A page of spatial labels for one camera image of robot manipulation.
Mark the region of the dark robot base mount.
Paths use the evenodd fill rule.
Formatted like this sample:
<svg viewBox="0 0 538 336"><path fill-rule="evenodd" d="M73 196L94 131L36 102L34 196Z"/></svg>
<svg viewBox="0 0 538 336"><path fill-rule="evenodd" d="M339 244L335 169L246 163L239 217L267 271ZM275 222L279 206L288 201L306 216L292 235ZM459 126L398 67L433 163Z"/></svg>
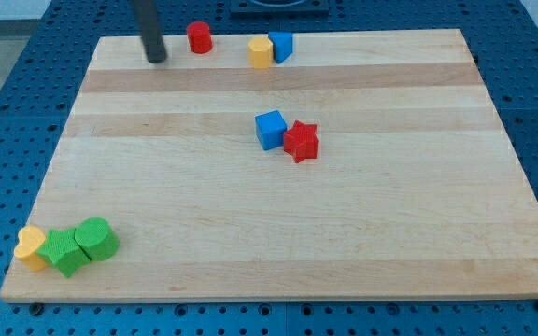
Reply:
<svg viewBox="0 0 538 336"><path fill-rule="evenodd" d="M327 14L330 0L230 0L232 17L261 15Z"/></svg>

